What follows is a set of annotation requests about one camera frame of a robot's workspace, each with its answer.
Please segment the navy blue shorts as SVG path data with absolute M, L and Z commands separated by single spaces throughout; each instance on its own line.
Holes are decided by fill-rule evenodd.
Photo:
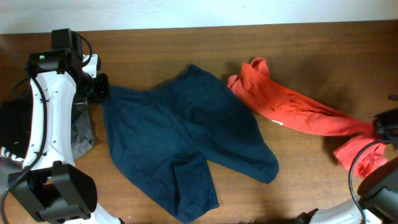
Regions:
M 103 109 L 115 166 L 180 222 L 219 205 L 209 162 L 265 184 L 279 172 L 251 110 L 196 65 L 155 90 L 112 86 Z

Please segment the red mesh garment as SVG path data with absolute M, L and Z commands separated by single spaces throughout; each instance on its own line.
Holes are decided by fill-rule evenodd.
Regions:
M 333 152 L 346 170 L 365 145 L 378 141 L 373 135 L 372 123 L 360 121 L 272 81 L 264 58 L 244 63 L 238 75 L 228 78 L 227 86 L 250 109 L 282 126 L 319 136 L 348 136 L 349 140 Z M 383 166 L 387 162 L 385 148 L 385 144 L 377 144 L 367 149 L 356 163 L 354 175 L 365 178 Z

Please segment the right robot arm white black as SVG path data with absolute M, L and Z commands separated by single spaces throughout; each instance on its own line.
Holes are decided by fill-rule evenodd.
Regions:
M 376 115 L 373 124 L 381 139 L 365 145 L 353 159 L 348 174 L 351 199 L 329 209 L 303 212 L 292 224 L 397 223 L 397 158 L 368 175 L 357 192 L 353 190 L 354 167 L 367 149 L 377 144 L 397 147 L 397 109 Z

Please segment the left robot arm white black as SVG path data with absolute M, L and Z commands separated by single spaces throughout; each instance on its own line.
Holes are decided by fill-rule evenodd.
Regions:
M 37 222 L 121 223 L 99 203 L 94 180 L 76 168 L 72 118 L 90 103 L 109 98 L 108 77 L 98 55 L 83 54 L 86 39 L 70 29 L 53 30 L 52 48 L 30 55 L 32 122 L 22 171 L 9 176 L 12 194 Z

